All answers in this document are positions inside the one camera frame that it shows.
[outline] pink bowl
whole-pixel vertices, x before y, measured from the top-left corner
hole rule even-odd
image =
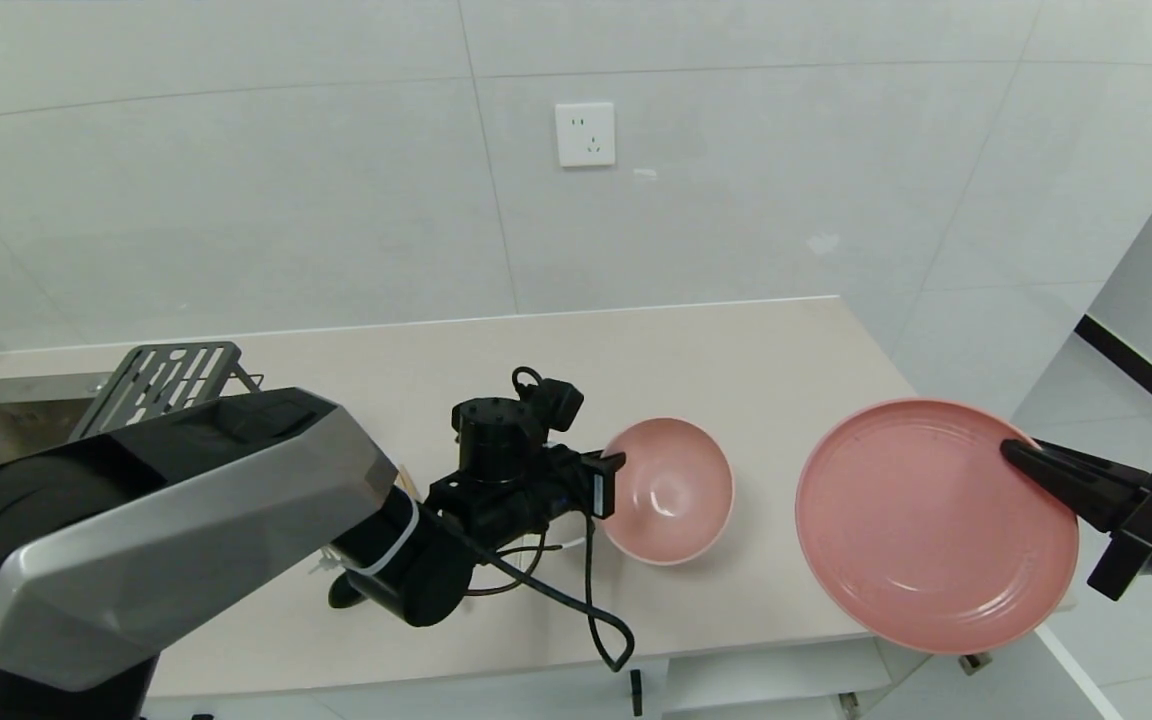
[[[616,511],[602,522],[614,546],[649,564],[680,564],[707,551],[732,517],[732,465],[705,430],[654,418],[623,430],[604,455],[623,452]]]

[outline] power socket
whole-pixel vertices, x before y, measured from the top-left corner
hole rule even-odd
[[[616,164],[616,109],[611,103],[554,105],[554,128],[562,167]]]

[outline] white countertop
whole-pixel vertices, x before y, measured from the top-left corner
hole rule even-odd
[[[585,393],[577,450],[677,416],[708,430],[736,473],[736,507],[707,555],[654,568],[594,545],[594,602],[634,629],[636,655],[685,655],[866,634],[814,582],[795,533],[808,454],[833,424],[912,395],[844,302],[791,300],[530,314],[240,338],[265,387],[301,386],[346,406],[424,488],[456,468],[452,406],[510,396],[530,365]],[[0,377],[113,369],[129,346],[0,356]],[[575,537],[577,526],[556,529]],[[545,556],[538,577],[579,596],[581,551]],[[162,653],[151,696],[247,694],[503,673],[596,660],[585,619],[521,588],[470,598],[412,629],[364,605],[331,611],[334,573],[301,562]],[[479,570],[475,584],[495,584]],[[604,632],[613,655],[617,638]]]

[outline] black cable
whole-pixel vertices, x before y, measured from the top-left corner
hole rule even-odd
[[[513,555],[513,553],[516,553],[516,552],[525,552],[528,550],[535,550],[536,555],[531,556],[531,564],[528,564],[526,569],[524,570],[524,574],[530,578],[531,575],[535,574],[536,567],[538,564],[540,564],[540,556],[544,555],[545,550],[547,550],[547,547],[552,547],[552,546],[547,546],[547,544],[545,544],[545,535],[547,532],[540,533],[540,544],[539,544],[539,546],[510,547],[507,551],[498,552],[497,555],[499,558],[503,558],[506,555]],[[508,585],[499,585],[499,588],[468,589],[465,591],[465,597],[490,597],[490,596],[493,596],[493,594],[506,593],[506,592],[511,591],[513,589],[517,588],[522,583],[520,583],[517,579],[515,579],[515,582],[509,583]]]
[[[438,514],[438,511],[430,510],[429,507],[425,507],[424,503],[417,502],[416,506],[419,507],[420,511],[424,511],[426,518],[430,518],[431,523],[434,523],[438,526],[442,528],[444,530],[447,530],[447,532],[453,538],[456,538],[457,541],[464,543],[465,547],[473,551],[475,555],[482,558],[485,562],[488,562],[488,564],[492,564],[493,568],[502,571],[506,575],[509,575],[509,577],[517,579],[520,583],[525,584],[528,588],[533,589],[536,592],[539,592],[540,594],[548,597],[550,600],[559,602],[559,605],[562,605],[564,607],[570,607],[570,609],[573,611],[581,612],[581,614],[584,614],[585,616],[589,617],[590,626],[593,626],[594,621],[600,621],[600,623],[607,623],[608,626],[612,626],[612,628],[616,629],[616,632],[621,632],[621,637],[626,638],[626,650],[621,652],[621,655],[619,655],[616,660],[612,660],[612,657],[608,655],[607,650],[605,650],[605,647],[600,642],[594,643],[594,646],[598,649],[598,655],[601,657],[602,661],[607,664],[608,667],[612,668],[613,673],[620,673],[622,667],[626,667],[626,662],[630,661],[630,657],[634,655],[634,632],[632,630],[630,630],[630,626],[626,624],[626,621],[621,620],[616,615],[612,615],[611,612],[599,609],[599,607],[594,607],[592,602],[582,602],[579,600],[576,600],[575,597],[571,597],[570,594],[567,594],[562,591],[558,591],[558,589],[551,588],[548,584],[545,584],[539,579],[528,577],[524,573],[522,573],[521,569],[517,569],[515,568],[515,566],[508,564],[508,562],[503,561],[502,558],[499,556],[495,552],[483,547],[478,541],[475,540],[475,538],[467,536],[465,532],[462,532],[460,528],[456,528],[456,525],[448,523],[448,521],[444,520],[442,516]],[[590,546],[590,544],[592,544],[591,539],[593,539],[594,521],[591,520],[588,515],[585,516],[585,521],[588,523],[585,526],[585,535],[588,536],[586,546]],[[590,547],[585,547],[586,596],[593,596],[593,584],[591,584],[590,579],[591,578],[590,570],[593,569],[593,561],[594,561],[593,551],[591,551]]]
[[[594,605],[594,518],[593,516],[585,515],[585,604]],[[620,670],[622,666],[626,666],[626,660],[634,652],[634,635],[628,635],[626,637],[626,654],[622,655],[620,666],[612,666],[612,655],[607,652],[607,649],[602,646],[602,637],[599,637],[598,626],[594,624],[594,616],[588,616],[589,620],[589,637],[594,639],[594,650],[598,651],[598,655],[602,658],[604,662],[607,662],[612,670]]]

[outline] white tiled wall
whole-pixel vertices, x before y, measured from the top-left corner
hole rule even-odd
[[[1010,414],[1151,209],[1152,0],[0,3],[0,348],[840,291]]]

